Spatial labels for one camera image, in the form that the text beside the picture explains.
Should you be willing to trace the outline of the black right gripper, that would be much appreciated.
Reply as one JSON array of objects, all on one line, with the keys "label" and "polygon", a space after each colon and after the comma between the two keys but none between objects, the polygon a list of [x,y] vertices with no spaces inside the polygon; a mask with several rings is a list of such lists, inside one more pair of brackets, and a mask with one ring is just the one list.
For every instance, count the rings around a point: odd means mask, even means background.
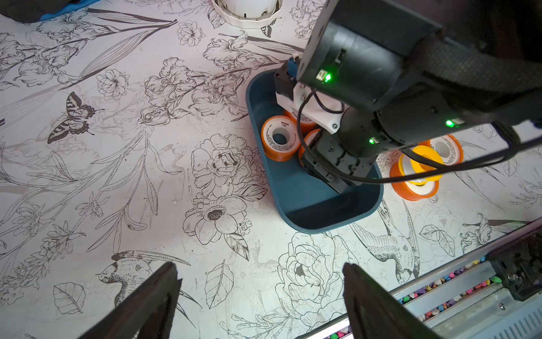
[{"label": "black right gripper", "polygon": [[348,131],[349,135],[353,136],[354,131],[352,127],[354,122],[368,121],[365,118],[367,114],[365,110],[348,108],[344,115],[346,123],[341,126],[337,133],[331,134],[326,130],[322,130],[309,146],[312,153],[317,153],[319,156],[314,157],[313,154],[308,154],[307,151],[303,154],[302,166],[306,172],[322,180],[337,193],[342,193],[350,186],[360,186],[361,182],[333,175],[326,168],[333,168],[337,172],[354,177],[369,177],[371,179],[378,179],[380,177],[380,173],[377,171],[377,166],[375,165],[377,157],[357,157],[348,152],[340,141],[340,134],[343,134],[345,131]]}]

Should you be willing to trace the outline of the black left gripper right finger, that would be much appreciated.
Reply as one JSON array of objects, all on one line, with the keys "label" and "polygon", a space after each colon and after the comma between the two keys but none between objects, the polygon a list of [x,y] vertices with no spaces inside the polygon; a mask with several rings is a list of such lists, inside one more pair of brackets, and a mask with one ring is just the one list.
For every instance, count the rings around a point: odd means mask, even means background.
[{"label": "black left gripper right finger", "polygon": [[344,303],[355,338],[438,338],[360,266],[344,264]]}]

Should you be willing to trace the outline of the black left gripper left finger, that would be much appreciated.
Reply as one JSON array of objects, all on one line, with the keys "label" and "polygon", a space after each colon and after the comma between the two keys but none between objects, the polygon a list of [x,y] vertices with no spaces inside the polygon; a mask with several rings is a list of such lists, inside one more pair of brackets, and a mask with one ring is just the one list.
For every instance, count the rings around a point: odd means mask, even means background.
[{"label": "black left gripper left finger", "polygon": [[169,338],[182,280],[176,265],[163,264],[118,307],[80,337]]}]

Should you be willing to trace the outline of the orange tape roll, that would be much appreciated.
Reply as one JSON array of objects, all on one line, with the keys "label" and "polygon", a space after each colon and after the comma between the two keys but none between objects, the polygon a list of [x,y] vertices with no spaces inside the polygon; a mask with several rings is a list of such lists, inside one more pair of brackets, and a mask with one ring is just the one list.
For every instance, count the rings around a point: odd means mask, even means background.
[{"label": "orange tape roll", "polygon": [[464,161],[464,151],[460,142],[451,134],[421,142],[419,145],[436,151],[445,165],[457,165]]},{"label": "orange tape roll", "polygon": [[[297,122],[297,115],[295,113],[285,110],[284,115],[294,120],[295,122]],[[301,132],[304,136],[318,128],[317,124],[314,121],[310,120],[304,115],[301,116],[300,126],[301,126]]]},{"label": "orange tape roll", "polygon": [[[403,177],[410,174],[425,173],[429,170],[433,170],[433,168],[426,165],[420,165],[416,161],[403,157],[392,166],[390,176]],[[422,199],[429,199],[435,196],[440,188],[440,182],[425,181],[423,184],[420,184],[419,182],[413,184],[410,181],[396,182],[392,183],[392,188],[405,200],[420,201]]]},{"label": "orange tape roll", "polygon": [[[312,130],[311,132],[309,132],[308,134],[305,135],[304,137],[304,142],[307,146],[310,146],[311,143],[313,142],[314,138],[317,137],[317,135],[320,133],[321,129],[314,129]],[[303,165],[303,161],[302,161],[302,157],[303,157],[303,154],[305,153],[305,148],[300,145],[300,148],[299,148],[299,151],[298,151],[298,159],[299,159],[299,162],[301,165]]]},{"label": "orange tape roll", "polygon": [[293,119],[274,116],[267,119],[261,129],[264,154],[276,162],[286,162],[293,158],[301,143]]}]

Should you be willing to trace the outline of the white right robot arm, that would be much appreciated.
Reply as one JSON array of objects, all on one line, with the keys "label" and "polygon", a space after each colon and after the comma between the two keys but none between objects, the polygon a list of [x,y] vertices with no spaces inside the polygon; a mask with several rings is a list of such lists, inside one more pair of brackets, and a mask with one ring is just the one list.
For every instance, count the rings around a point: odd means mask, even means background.
[{"label": "white right robot arm", "polygon": [[425,160],[433,176],[495,165],[541,145],[540,1],[328,1],[301,58],[309,104],[338,100],[340,125],[302,144],[303,168],[336,192],[377,184],[376,158],[491,124],[506,148],[459,165]]}]

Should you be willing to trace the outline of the teal storage box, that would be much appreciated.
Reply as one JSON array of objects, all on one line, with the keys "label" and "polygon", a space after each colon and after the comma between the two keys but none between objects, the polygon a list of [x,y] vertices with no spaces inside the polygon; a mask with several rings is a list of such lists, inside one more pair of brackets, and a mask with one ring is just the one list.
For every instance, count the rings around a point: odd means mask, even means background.
[{"label": "teal storage box", "polygon": [[286,162],[275,162],[265,155],[261,128],[280,111],[274,77],[274,70],[256,75],[248,84],[246,104],[270,193],[282,219],[296,231],[318,234],[371,216],[383,200],[382,185],[350,186],[339,194],[309,175],[297,156]]}]

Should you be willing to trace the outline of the yellow tape roll front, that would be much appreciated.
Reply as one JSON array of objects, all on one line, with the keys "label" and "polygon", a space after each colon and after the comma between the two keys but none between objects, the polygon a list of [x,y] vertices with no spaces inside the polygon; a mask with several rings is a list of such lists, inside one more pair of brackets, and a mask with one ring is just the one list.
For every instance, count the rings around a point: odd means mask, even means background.
[{"label": "yellow tape roll front", "polygon": [[433,148],[426,145],[403,150],[398,160],[399,173],[402,176],[426,174],[437,170],[432,164],[444,165],[443,158]]}]

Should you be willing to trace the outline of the orange tape roll under yellow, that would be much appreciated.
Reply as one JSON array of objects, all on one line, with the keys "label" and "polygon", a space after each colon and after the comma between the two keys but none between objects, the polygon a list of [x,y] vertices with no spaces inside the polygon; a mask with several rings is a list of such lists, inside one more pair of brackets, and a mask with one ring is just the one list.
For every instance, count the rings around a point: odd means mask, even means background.
[{"label": "orange tape roll under yellow", "polygon": [[[410,174],[425,173],[429,170],[433,170],[433,168],[426,165],[420,165],[416,161],[403,157],[392,166],[390,176],[403,177]],[[420,201],[422,199],[429,199],[435,196],[440,188],[440,182],[425,181],[423,184],[420,184],[419,182],[413,184],[410,181],[396,182],[392,183],[392,188],[405,200]]]}]

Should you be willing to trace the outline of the white plant pot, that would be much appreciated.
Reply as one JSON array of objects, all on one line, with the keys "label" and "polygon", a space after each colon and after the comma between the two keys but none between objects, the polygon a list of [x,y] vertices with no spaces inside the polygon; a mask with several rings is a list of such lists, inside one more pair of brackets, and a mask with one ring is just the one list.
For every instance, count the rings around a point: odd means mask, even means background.
[{"label": "white plant pot", "polygon": [[213,0],[217,14],[230,25],[243,29],[269,26],[282,11],[282,0]]}]

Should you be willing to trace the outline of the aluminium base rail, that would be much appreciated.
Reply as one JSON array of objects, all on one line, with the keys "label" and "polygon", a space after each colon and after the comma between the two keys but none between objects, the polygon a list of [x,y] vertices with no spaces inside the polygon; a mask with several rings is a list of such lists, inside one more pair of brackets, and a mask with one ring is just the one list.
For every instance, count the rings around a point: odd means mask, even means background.
[{"label": "aluminium base rail", "polygon": [[[438,338],[540,338],[541,291],[514,300],[488,258],[538,231],[535,220],[388,293]],[[355,338],[347,312],[308,337]]]}]

